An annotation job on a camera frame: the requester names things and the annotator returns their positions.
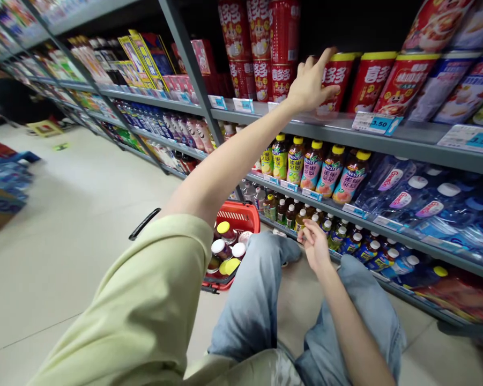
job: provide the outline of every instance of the can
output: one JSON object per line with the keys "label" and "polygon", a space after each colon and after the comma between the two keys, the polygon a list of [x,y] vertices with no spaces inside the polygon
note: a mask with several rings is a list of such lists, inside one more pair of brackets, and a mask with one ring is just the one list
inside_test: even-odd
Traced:
{"label": "can", "polygon": [[483,105],[483,55],[459,82],[433,118],[433,122],[465,122]]}
{"label": "can", "polygon": [[270,2],[270,56],[272,64],[293,64],[299,55],[300,3]]}
{"label": "can", "polygon": [[331,57],[331,60],[325,65],[323,70],[322,88],[338,85],[340,86],[340,90],[335,96],[327,99],[316,109],[317,114],[339,111],[354,60],[355,53],[337,53],[334,54]]}
{"label": "can", "polygon": [[396,57],[395,51],[363,54],[348,101],[348,113],[374,109]]}
{"label": "can", "polygon": [[374,112],[403,116],[440,56],[440,54],[397,56],[374,107]]}
{"label": "can", "polygon": [[270,60],[254,60],[254,77],[256,95],[259,102],[272,101],[272,82],[270,79],[272,66]]}
{"label": "can", "polygon": [[232,85],[236,98],[253,99],[256,97],[254,65],[251,61],[229,62]]}
{"label": "can", "polygon": [[483,48],[483,0],[477,0],[474,7],[467,12],[449,46],[454,49]]}
{"label": "can", "polygon": [[473,0],[425,0],[402,51],[438,53],[449,43]]}
{"label": "can", "polygon": [[251,59],[250,27],[244,0],[219,0],[218,13],[229,60]]}
{"label": "can", "polygon": [[270,7],[269,0],[247,0],[248,23],[252,58],[270,59]]}
{"label": "can", "polygon": [[272,64],[272,96],[274,102],[280,103],[286,99],[295,76],[294,65]]}
{"label": "can", "polygon": [[429,121],[479,56],[481,52],[476,51],[451,51],[444,54],[418,92],[407,119]]}

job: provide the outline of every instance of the red canister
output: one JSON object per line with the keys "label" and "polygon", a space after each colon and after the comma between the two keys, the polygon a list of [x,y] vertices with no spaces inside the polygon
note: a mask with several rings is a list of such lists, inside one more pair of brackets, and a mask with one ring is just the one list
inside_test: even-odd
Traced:
{"label": "red canister", "polygon": [[252,58],[270,59],[270,7],[269,0],[247,0]]}
{"label": "red canister", "polygon": [[219,0],[218,13],[229,59],[251,59],[250,27],[244,0]]}
{"label": "red canister", "polygon": [[236,98],[254,99],[256,83],[254,80],[254,65],[251,61],[230,62],[232,85]]}
{"label": "red canister", "polygon": [[256,79],[256,93],[259,102],[272,101],[272,81],[270,60],[254,60],[254,76]]}
{"label": "red canister", "polygon": [[402,51],[441,52],[472,4],[473,0],[425,0]]}
{"label": "red canister", "polygon": [[272,64],[293,64],[299,53],[300,3],[270,2],[270,55]]}
{"label": "red canister", "polygon": [[347,113],[370,112],[374,109],[396,57],[395,51],[363,54]]}
{"label": "red canister", "polygon": [[374,112],[403,116],[440,54],[399,55]]}
{"label": "red canister", "polygon": [[318,114],[339,111],[354,60],[355,53],[338,53],[334,54],[325,66],[325,69],[323,70],[322,87],[338,85],[340,86],[340,90],[333,98],[327,99],[316,109]]}

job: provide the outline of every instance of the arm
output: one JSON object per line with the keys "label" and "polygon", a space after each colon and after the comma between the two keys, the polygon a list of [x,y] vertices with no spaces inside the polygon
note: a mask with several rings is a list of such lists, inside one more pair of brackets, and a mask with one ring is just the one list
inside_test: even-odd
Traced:
{"label": "arm", "polygon": [[318,224],[311,220],[304,220],[304,225],[306,227],[299,233],[298,241],[304,245],[309,265],[322,286],[350,380],[355,386],[395,385],[375,339],[359,316],[332,266],[325,234]]}
{"label": "arm", "polygon": [[316,64],[313,57],[300,63],[288,98],[207,156],[179,186],[160,216],[188,213],[213,225],[222,203],[292,116],[316,108],[339,91],[339,86],[322,88],[323,70],[334,52],[326,49]]}

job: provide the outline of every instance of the hand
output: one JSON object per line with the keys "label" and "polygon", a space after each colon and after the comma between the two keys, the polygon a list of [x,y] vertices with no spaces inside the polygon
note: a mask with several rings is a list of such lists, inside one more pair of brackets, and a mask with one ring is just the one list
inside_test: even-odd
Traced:
{"label": "hand", "polygon": [[316,64],[309,56],[305,63],[300,63],[296,72],[296,79],[289,88],[286,104],[297,113],[311,111],[329,98],[333,98],[340,87],[328,86],[322,88],[322,78],[325,66],[336,53],[336,48],[327,48]]}
{"label": "hand", "polygon": [[329,254],[329,243],[323,230],[312,220],[304,220],[297,241],[304,245],[309,266],[318,276],[326,269],[333,269]]}

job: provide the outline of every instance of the shopping basket handle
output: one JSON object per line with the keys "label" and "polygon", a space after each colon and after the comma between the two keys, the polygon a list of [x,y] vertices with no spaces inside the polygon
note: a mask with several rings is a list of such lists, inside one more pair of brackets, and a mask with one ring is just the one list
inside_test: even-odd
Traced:
{"label": "shopping basket handle", "polygon": [[154,211],[152,213],[150,213],[141,222],[141,224],[138,225],[138,227],[136,229],[134,229],[134,232],[132,232],[132,234],[129,236],[129,240],[130,241],[134,241],[136,239],[136,237],[138,237],[139,232],[141,232],[143,230],[143,228],[145,227],[145,225],[148,224],[150,222],[150,220],[152,220],[155,217],[155,215],[158,214],[160,211],[161,211],[161,208],[154,209]]}

